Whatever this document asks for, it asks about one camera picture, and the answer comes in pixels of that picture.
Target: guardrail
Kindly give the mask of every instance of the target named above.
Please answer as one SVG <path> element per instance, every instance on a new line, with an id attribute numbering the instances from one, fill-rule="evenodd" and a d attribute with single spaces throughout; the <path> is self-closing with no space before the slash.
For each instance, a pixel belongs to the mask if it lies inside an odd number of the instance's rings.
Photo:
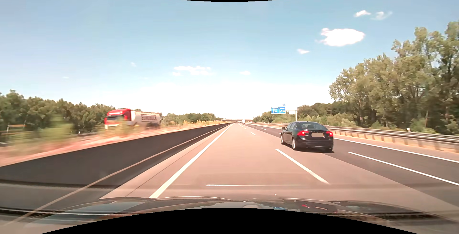
<path id="1" fill-rule="evenodd" d="M 288 125 L 268 123 L 249 124 L 272 125 L 278 127 Z M 436 150 L 452 149 L 454 152 L 459 153 L 459 136 L 454 135 L 404 132 L 393 130 L 377 130 L 354 127 L 335 127 L 328 125 L 326 125 L 326 127 L 336 135 L 357 137 L 382 142 L 399 143 L 410 146 L 418 146 L 422 148 L 434 148 Z"/>

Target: white dashed line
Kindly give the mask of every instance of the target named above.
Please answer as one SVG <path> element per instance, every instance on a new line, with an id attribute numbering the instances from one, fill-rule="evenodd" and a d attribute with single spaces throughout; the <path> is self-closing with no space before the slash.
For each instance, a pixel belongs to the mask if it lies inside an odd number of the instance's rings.
<path id="1" fill-rule="evenodd" d="M 450 181 L 450 180 L 446 180 L 446 179 L 443 179 L 443 178 L 435 177 L 435 176 L 432 176 L 432 175 L 429 175 L 429 174 L 426 174 L 426 173 L 422 173 L 422 172 L 419 172 L 419 171 L 416 171 L 416 170 L 405 168 L 405 167 L 402 167 L 402 166 L 399 166 L 399 165 L 395 165 L 395 164 L 392 164 L 392 163 L 389 163 L 389 162 L 386 162 L 386 161 L 380 161 L 380 160 L 377 160 L 377 159 L 373 159 L 373 158 L 370 158 L 370 157 L 367 157 L 367 156 L 364 156 L 364 155 L 360 155 L 360 154 L 356 154 L 356 153 L 353 153 L 353 152 L 350 152 L 350 151 L 348 151 L 348 153 L 354 154 L 354 155 L 357 155 L 357 156 L 360 156 L 360 157 L 364 157 L 364 158 L 367 158 L 367 159 L 370 159 L 370 160 L 378 161 L 378 162 L 381 162 L 381 163 L 384 163 L 384 164 L 387 164 L 387 165 L 398 167 L 398 168 L 401 168 L 401 169 L 404 169 L 404 170 L 407 170 L 407 171 L 411 171 L 411 172 L 415 172 L 415 173 L 421 174 L 421 175 L 426 176 L 426 177 L 435 178 L 437 180 L 441 180 L 441 181 L 444 181 L 446 183 L 450 183 L 450 184 L 459 186 L 459 183 L 456 183 L 456 182 L 453 182 L 453 181 Z"/>
<path id="2" fill-rule="evenodd" d="M 390 149 L 390 150 L 394 150 L 394 151 L 401 151 L 401 152 L 406 152 L 406 153 L 411 153 L 411 154 L 426 156 L 426 157 L 429 157 L 429 158 L 439 159 L 439 160 L 443 160 L 443 161 L 449 161 L 449 162 L 459 163 L 459 161 L 449 160 L 449 159 L 445 159 L 445 158 L 440 158 L 440 157 L 431 156 L 431 155 L 426 155 L 426 154 L 417 153 L 417 152 L 412 152 L 412 151 L 405 151 L 405 150 L 400 150 L 400 149 L 395 149 L 395 148 L 389 148 L 389 147 L 384 147 L 384 146 L 379 146 L 379 145 L 369 144 L 369 143 L 361 143 L 361 142 L 356 142 L 356 141 L 351 141 L 351 140 L 346 140 L 346 139 L 341 139 L 341 138 L 335 138 L 335 139 L 336 139 L 336 140 L 341 140 L 341 141 L 346 141 L 346 142 L 351 142 L 351 143 L 360 143 L 360 144 L 370 145 L 370 146 L 374 146 L 374 147 L 379 147 L 379 148 L 384 148 L 384 149 Z"/>
<path id="3" fill-rule="evenodd" d="M 319 175 L 317 175 L 316 173 L 312 172 L 312 170 L 310 170 L 309 168 L 303 166 L 301 163 L 299 163 L 298 161 L 294 160 L 292 157 L 290 157 L 289 155 L 283 153 L 281 150 L 279 149 L 276 149 L 276 151 L 280 152 L 280 154 L 284 155 L 287 159 L 289 159 L 290 161 L 292 161 L 293 163 L 297 164 L 300 168 L 304 169 L 306 172 L 308 172 L 309 174 L 313 175 L 313 177 L 317 178 L 320 182 L 323 182 L 325 184 L 330 184 L 328 183 L 325 179 L 321 178 Z"/>

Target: car rear bumper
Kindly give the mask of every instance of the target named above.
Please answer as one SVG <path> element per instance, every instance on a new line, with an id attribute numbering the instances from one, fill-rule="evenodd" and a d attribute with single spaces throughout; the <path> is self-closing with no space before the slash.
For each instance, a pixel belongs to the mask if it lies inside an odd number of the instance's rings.
<path id="1" fill-rule="evenodd" d="M 302 148 L 333 148 L 333 139 L 330 140 L 307 140 L 301 137 L 296 138 L 296 145 Z"/>

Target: car's rear wheel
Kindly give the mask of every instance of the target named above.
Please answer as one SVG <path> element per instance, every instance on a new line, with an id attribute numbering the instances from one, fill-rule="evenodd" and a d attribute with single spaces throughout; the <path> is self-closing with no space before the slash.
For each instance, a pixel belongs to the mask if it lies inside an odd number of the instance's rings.
<path id="1" fill-rule="evenodd" d="M 291 147 L 294 151 L 298 150 L 298 147 L 296 146 L 295 138 L 291 139 Z"/>

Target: black car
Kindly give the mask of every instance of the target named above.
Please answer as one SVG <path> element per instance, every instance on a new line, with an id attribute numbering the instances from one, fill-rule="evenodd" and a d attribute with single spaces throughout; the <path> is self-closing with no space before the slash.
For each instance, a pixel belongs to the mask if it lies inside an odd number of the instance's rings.
<path id="1" fill-rule="evenodd" d="M 291 144 L 294 150 L 320 148 L 325 152 L 331 152 L 333 150 L 333 132 L 316 122 L 291 122 L 287 127 L 282 127 L 280 143 Z"/>

